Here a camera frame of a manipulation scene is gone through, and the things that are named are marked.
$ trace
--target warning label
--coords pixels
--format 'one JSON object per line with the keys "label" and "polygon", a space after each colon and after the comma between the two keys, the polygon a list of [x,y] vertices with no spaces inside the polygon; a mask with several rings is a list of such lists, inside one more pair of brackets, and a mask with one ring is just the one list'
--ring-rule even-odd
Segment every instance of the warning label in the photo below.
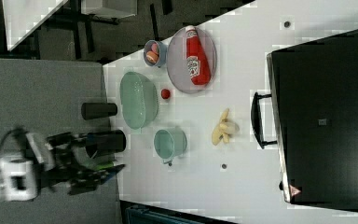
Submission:
{"label": "warning label", "polygon": [[298,188],[295,188],[291,185],[289,185],[290,188],[290,193],[292,194],[292,197],[295,197],[297,194],[301,193],[301,190],[299,190]]}

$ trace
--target screw hole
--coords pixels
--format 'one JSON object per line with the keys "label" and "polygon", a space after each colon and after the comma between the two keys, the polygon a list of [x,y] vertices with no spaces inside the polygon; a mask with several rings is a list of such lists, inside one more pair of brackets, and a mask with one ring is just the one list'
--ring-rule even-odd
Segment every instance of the screw hole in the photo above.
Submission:
{"label": "screw hole", "polygon": [[285,28],[289,28],[291,24],[290,21],[286,21],[283,25]]}

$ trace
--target mug handle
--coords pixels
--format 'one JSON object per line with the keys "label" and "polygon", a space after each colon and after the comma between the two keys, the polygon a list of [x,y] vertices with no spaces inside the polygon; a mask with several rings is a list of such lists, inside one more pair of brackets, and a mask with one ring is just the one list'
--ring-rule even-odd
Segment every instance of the mug handle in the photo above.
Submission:
{"label": "mug handle", "polygon": [[169,166],[172,166],[172,160],[169,160],[169,161],[162,160],[162,163],[163,163],[163,164],[167,164],[167,163],[168,163]]}

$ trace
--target ketchup bottle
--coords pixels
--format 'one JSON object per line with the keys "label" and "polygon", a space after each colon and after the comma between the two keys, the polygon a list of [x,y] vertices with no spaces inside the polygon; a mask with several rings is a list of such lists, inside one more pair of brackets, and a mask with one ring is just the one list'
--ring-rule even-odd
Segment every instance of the ketchup bottle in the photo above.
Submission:
{"label": "ketchup bottle", "polygon": [[208,60],[194,26],[186,27],[187,68],[194,85],[205,85],[211,79]]}

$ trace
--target black mug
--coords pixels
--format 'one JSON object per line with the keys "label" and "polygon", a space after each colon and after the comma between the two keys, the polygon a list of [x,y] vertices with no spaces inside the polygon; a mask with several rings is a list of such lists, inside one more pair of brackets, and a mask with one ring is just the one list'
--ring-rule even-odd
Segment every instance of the black mug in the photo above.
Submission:
{"label": "black mug", "polygon": [[122,152],[127,145],[126,135],[121,130],[103,133],[88,133],[86,152],[90,158],[97,158]]}
{"label": "black mug", "polygon": [[83,119],[100,119],[117,114],[117,105],[114,103],[84,103],[81,106]]}

